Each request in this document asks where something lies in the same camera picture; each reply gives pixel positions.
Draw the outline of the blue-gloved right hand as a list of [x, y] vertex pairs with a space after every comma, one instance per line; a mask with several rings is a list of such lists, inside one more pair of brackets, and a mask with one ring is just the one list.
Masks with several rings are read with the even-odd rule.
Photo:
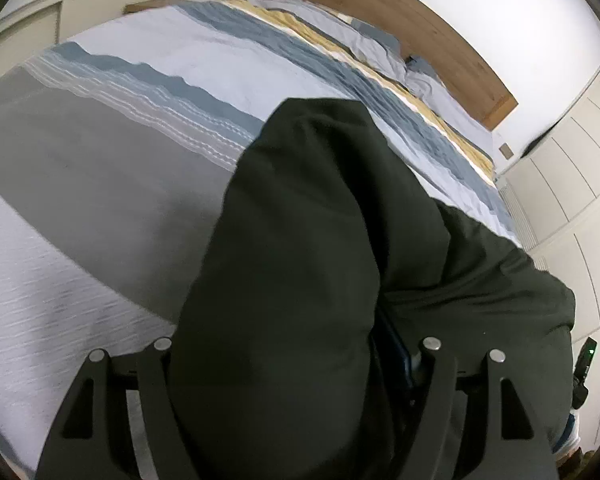
[[580, 448], [580, 415], [576, 410], [571, 410], [562, 435], [553, 446], [553, 458], [557, 465], [562, 464], [573, 456]]

